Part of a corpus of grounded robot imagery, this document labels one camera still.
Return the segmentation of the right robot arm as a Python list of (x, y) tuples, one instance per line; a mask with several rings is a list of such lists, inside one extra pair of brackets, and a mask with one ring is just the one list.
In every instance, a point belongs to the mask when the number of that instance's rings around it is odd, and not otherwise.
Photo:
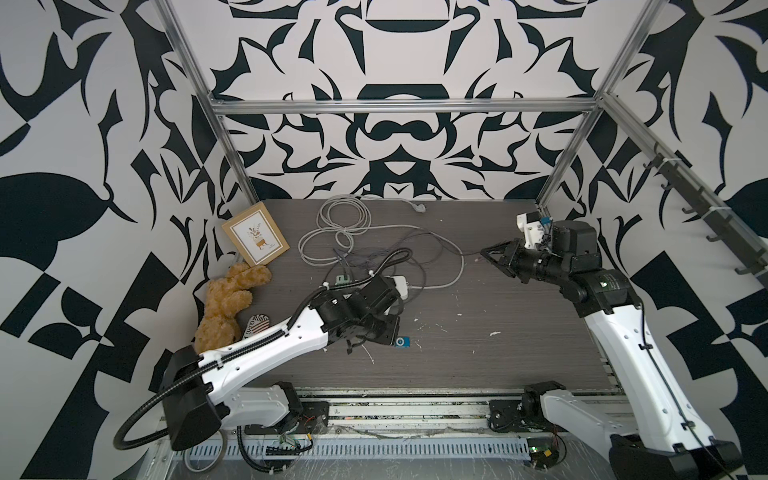
[(739, 448), (715, 437), (690, 404), (657, 347), (629, 279), (606, 269), (597, 232), (581, 221), (520, 216), (522, 237), (481, 250), (490, 264), (522, 283), (558, 287), (606, 354), (635, 418), (628, 427), (579, 400), (556, 381), (528, 385), (515, 414), (491, 410), (489, 426), (561, 427), (608, 461), (618, 479), (734, 478)]

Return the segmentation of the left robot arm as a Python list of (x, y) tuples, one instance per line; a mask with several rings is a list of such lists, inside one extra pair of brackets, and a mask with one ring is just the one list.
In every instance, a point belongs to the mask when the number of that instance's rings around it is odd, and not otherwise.
[(365, 279), (323, 284), (291, 317), (252, 337), (198, 354), (191, 346), (172, 354), (159, 391), (118, 428), (113, 446), (135, 449), (168, 437), (175, 451), (188, 450), (222, 429), (247, 425), (292, 430), (303, 414), (288, 382), (250, 393), (253, 380), (299, 356), (343, 341), (346, 350), (367, 343), (395, 344), (408, 282), (385, 271), (410, 260), (400, 247)]

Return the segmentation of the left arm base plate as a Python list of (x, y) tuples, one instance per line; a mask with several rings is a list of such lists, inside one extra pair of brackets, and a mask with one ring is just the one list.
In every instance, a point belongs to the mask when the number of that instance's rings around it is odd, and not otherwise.
[(327, 401), (303, 402), (301, 413), (293, 417), (289, 416), (277, 426), (246, 425), (244, 433), (249, 436), (320, 433), (327, 428), (329, 412), (330, 403)]

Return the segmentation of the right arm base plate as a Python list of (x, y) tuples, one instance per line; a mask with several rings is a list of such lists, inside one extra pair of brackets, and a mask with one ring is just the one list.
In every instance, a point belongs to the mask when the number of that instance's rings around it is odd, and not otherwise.
[(496, 433), (560, 433), (559, 425), (548, 421), (538, 400), (492, 400), (488, 428)]

